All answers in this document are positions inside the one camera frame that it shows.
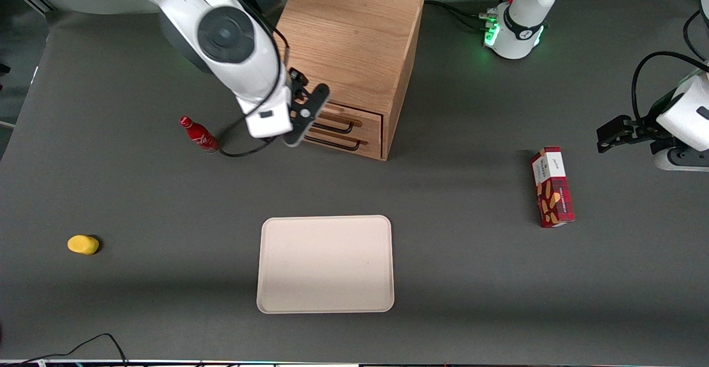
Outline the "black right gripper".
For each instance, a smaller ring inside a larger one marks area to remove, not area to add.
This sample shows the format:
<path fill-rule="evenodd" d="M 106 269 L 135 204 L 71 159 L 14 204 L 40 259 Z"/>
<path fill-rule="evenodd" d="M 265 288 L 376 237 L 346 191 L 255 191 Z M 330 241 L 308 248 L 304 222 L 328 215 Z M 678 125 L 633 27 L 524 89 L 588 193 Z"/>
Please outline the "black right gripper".
<path fill-rule="evenodd" d="M 326 84 L 318 84 L 312 91 L 306 89 L 309 81 L 299 70 L 289 69 L 291 87 L 291 102 L 289 117 L 292 130 L 282 135 L 287 147 L 298 147 L 308 134 L 315 120 L 321 114 L 330 98 L 330 88 Z"/>

